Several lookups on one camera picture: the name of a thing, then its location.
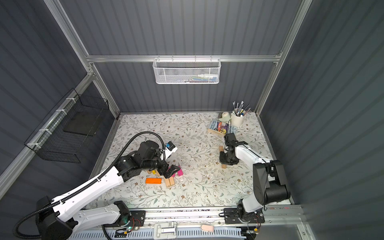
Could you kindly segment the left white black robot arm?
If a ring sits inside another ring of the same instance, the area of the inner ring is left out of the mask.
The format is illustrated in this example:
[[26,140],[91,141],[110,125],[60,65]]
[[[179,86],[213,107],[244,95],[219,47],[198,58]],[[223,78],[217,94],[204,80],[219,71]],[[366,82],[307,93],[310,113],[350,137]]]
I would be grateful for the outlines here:
[[134,135],[100,174],[65,194],[40,199],[37,209],[15,224],[13,235],[22,240],[67,240],[77,232],[96,226],[117,222],[129,225],[135,219],[122,201],[97,209],[83,208],[143,170],[157,170],[166,179],[172,177],[180,167],[169,165],[166,160],[177,149],[172,142],[165,143],[160,135],[151,131]]

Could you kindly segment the orange block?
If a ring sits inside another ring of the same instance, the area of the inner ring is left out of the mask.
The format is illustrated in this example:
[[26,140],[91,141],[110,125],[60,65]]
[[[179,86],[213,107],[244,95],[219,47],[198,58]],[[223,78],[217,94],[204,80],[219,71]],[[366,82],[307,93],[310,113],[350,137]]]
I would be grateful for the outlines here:
[[160,185],[162,183],[161,178],[146,178],[146,184],[149,185]]

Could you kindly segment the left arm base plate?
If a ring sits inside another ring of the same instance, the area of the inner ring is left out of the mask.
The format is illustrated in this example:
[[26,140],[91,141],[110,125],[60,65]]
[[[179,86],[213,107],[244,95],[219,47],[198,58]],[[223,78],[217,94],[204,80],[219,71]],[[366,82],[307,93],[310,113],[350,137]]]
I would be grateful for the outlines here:
[[130,211],[129,214],[121,214],[113,224],[105,224],[106,228],[135,228],[142,227],[146,219],[146,211]]

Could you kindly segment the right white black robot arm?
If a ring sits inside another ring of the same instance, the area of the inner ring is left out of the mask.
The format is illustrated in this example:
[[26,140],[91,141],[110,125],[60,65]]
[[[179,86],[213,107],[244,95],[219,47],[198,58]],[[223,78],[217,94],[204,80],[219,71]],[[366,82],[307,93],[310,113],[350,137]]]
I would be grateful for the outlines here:
[[291,197],[284,166],[278,160],[269,160],[261,156],[248,143],[238,141],[235,134],[226,134],[224,140],[225,146],[220,152],[220,163],[233,166],[242,161],[253,173],[253,192],[238,202],[235,217],[242,222],[251,220],[260,222],[258,213],[266,205]]

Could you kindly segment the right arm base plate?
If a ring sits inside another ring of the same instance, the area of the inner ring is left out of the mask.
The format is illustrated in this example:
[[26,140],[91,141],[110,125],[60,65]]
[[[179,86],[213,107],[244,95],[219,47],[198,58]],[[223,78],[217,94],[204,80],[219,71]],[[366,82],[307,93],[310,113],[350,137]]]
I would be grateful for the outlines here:
[[225,223],[229,224],[263,224],[265,222],[262,210],[247,213],[239,208],[224,208],[224,211],[219,214],[223,217]]

